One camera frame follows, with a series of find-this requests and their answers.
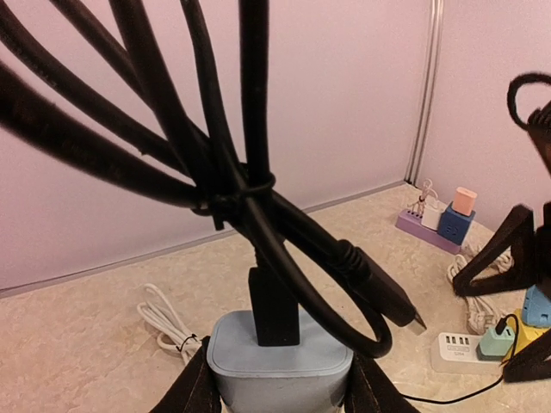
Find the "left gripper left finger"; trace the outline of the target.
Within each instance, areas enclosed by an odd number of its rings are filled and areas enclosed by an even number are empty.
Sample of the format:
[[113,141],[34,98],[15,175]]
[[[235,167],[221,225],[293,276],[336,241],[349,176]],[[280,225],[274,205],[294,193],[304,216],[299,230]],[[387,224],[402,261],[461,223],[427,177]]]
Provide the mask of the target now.
[[[221,397],[214,374],[207,364],[210,337],[204,336],[199,349],[176,381],[153,408],[153,412],[221,412]],[[415,412],[378,364],[354,354],[344,394],[349,413]]]

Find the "pink charger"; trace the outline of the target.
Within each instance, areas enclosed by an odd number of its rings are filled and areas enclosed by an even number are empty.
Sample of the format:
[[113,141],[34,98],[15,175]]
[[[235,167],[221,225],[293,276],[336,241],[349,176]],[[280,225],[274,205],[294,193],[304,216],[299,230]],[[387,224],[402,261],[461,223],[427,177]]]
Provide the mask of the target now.
[[452,209],[461,215],[470,216],[474,210],[474,204],[477,196],[477,193],[473,190],[458,187],[455,190]]

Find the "dark blue cube socket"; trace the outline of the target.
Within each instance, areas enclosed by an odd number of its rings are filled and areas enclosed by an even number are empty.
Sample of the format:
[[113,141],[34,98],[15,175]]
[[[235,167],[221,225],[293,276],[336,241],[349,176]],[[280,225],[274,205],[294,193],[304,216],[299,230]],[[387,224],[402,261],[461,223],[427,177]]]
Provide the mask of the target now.
[[475,214],[474,210],[469,215],[458,213],[449,203],[440,217],[436,232],[451,243],[461,246]]

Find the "blue rounded charger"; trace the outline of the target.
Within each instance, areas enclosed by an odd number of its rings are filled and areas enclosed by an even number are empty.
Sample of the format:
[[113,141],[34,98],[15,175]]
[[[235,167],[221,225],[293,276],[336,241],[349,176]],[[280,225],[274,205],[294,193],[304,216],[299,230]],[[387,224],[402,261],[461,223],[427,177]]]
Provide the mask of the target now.
[[536,285],[526,290],[521,318],[530,327],[550,327],[550,299]]

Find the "white USB charger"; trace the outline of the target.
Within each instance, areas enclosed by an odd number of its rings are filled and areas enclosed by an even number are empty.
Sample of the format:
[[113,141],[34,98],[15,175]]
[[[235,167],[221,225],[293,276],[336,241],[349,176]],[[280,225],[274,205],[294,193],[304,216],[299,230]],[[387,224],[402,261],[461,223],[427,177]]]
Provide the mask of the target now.
[[421,225],[432,231],[437,231],[442,215],[442,209],[426,207],[421,218]]

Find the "yellow cube socket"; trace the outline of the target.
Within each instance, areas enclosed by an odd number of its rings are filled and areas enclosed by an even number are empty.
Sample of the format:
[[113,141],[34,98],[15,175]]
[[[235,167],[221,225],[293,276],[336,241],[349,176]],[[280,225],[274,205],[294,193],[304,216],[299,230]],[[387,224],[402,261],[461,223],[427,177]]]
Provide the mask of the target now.
[[518,324],[514,319],[508,320],[508,326],[511,327],[515,334],[517,334],[517,345],[515,354],[518,354],[520,351],[522,351],[524,348],[526,348],[529,344],[531,344],[533,341],[540,338],[544,333],[546,333],[549,330],[549,327],[547,328],[537,328],[533,326],[529,326],[525,324],[522,321],[521,317],[521,310],[516,309],[513,314],[518,319]]

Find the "purple power strip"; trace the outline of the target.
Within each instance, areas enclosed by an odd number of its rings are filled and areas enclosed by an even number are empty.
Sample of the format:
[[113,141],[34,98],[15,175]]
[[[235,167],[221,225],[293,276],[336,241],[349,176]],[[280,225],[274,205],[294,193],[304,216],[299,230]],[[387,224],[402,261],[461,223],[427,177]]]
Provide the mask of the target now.
[[440,236],[436,231],[423,226],[421,224],[421,216],[411,210],[404,209],[399,213],[395,227],[450,254],[458,254],[461,250],[460,245]]

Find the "teal USB charger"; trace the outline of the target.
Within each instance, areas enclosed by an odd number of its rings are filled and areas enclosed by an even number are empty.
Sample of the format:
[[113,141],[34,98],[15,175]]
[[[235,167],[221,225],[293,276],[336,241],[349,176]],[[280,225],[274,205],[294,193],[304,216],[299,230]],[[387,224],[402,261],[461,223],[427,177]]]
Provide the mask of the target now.
[[476,352],[481,361],[502,361],[509,353],[515,340],[515,331],[506,326],[499,334],[490,327],[480,339]]

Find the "light blue charger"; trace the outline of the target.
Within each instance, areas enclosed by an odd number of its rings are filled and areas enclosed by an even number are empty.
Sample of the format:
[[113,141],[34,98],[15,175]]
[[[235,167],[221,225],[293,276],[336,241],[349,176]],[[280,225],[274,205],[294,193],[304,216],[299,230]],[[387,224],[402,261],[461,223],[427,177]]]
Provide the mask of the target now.
[[253,313],[233,311],[214,326],[207,363],[229,412],[338,412],[353,352],[299,311],[300,343],[261,347]]

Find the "white power strip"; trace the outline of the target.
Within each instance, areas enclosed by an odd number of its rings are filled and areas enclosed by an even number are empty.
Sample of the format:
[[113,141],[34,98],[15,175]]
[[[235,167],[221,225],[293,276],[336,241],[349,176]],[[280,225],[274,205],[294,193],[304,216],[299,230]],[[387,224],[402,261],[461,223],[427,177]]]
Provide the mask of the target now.
[[499,361],[483,361],[477,354],[481,336],[441,332],[430,348],[430,364],[438,373],[498,375]]

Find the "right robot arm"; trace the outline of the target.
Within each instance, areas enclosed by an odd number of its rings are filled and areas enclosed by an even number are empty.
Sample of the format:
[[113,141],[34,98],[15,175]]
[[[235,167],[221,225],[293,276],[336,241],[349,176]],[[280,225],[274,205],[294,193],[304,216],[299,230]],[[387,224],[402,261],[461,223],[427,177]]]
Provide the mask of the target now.
[[[507,108],[513,122],[523,129],[550,168],[550,105],[537,108],[527,120],[517,113],[517,92],[526,84],[550,84],[549,74],[528,72],[509,84]],[[478,275],[506,249],[513,265],[502,274],[480,279]],[[514,206],[492,238],[453,280],[455,295],[478,297],[537,287],[550,295],[550,203],[543,206],[543,224],[534,227],[533,211],[523,204]],[[522,383],[550,378],[550,333],[546,332],[505,365],[506,383]]]

